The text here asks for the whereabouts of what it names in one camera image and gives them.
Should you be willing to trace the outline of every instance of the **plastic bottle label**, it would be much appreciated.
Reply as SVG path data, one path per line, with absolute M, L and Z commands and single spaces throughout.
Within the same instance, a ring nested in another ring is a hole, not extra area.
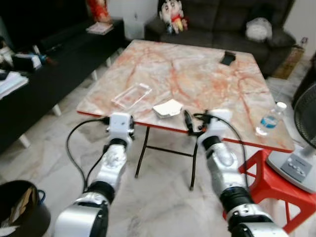
M 276 118 L 275 117 L 272 117 L 272 116 L 267 116 L 267 117 L 264 117 L 262 118 L 261 120 L 261 124 L 266 127 L 266 128 L 275 128 L 275 126 L 277 125 L 277 122 L 275 122 Z

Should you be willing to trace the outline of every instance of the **bottle cap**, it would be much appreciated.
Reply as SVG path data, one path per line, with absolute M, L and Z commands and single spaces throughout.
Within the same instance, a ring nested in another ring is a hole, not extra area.
M 283 102 L 277 102 L 276 107 L 279 111 L 284 111 L 287 108 L 287 105 Z

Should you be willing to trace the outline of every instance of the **white cabinet leg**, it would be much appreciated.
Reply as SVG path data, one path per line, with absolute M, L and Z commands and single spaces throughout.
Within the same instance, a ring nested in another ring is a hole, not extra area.
M 107 61 L 106 61 L 107 67 L 109 68 L 111 66 L 111 57 L 108 57 Z
M 98 75 L 97 75 L 97 71 L 94 70 L 92 73 L 91 73 L 91 77 L 94 81 L 97 81 L 98 80 Z
M 123 48 L 118 48 L 118 54 L 122 54 L 122 53 L 123 53 L 123 51 L 124 51 L 124 49 L 123 49 Z
M 61 116 L 61 111 L 60 111 L 60 108 L 59 108 L 59 105 L 56 104 L 53 108 L 52 108 L 52 111 L 53 113 L 57 116 L 57 117 L 60 117 Z
M 30 141 L 24 134 L 20 136 L 19 140 L 25 148 L 28 148 L 31 145 Z

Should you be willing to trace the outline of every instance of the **sofa cushion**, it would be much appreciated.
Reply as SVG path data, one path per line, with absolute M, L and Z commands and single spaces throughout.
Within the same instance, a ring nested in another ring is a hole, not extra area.
M 145 27 L 146 30 L 150 30 L 159 35 L 166 32 L 166 24 L 158 16 L 148 22 Z
M 267 60 L 260 67 L 262 74 L 272 75 L 275 70 L 287 59 L 291 50 L 291 47 L 274 48 L 271 50 Z
M 219 0 L 182 0 L 184 16 L 189 28 L 212 30 Z
M 239 33 L 214 33 L 213 48 L 251 53 L 257 63 L 264 62 L 269 56 L 269 48 L 265 43 L 247 40 L 245 36 Z
M 273 29 L 272 39 L 268 40 L 268 45 L 271 48 L 292 47 L 295 43 L 294 37 L 280 28 Z
M 221 0 L 215 19 L 215 31 L 244 30 L 251 11 L 262 3 L 268 3 L 274 9 L 271 20 L 273 26 L 282 26 L 293 0 Z
M 208 31 L 189 30 L 180 32 L 178 35 L 164 34 L 160 37 L 161 42 L 186 44 L 201 47 L 212 47 L 213 34 Z

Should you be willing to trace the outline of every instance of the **black tv cabinet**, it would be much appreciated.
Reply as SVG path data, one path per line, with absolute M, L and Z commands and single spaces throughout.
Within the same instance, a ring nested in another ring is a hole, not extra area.
M 114 20 L 114 29 L 104 36 L 83 29 L 62 42 L 49 55 L 55 64 L 29 74 L 26 86 L 0 100 L 0 153 L 124 46 L 122 20 Z

